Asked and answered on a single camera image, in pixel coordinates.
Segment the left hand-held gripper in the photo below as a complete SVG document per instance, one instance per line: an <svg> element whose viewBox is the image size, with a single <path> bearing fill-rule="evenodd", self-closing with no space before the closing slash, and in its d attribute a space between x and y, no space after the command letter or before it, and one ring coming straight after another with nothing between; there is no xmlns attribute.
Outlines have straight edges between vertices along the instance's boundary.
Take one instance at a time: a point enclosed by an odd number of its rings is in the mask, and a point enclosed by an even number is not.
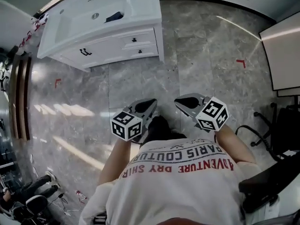
<svg viewBox="0 0 300 225"><path fill-rule="evenodd" d="M111 133L124 141L140 141L157 103L155 98L140 99L115 113L110 119Z"/></svg>

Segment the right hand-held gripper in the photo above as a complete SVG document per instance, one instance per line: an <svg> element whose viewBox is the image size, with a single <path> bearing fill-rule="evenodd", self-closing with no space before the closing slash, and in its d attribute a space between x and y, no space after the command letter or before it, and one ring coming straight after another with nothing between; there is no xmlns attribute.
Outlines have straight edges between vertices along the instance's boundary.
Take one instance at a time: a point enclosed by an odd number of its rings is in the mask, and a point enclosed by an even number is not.
<svg viewBox="0 0 300 225"><path fill-rule="evenodd" d="M209 131L219 131L229 117L227 106L216 97L199 93L189 93L175 99L175 106L192 118L196 127Z"/></svg>

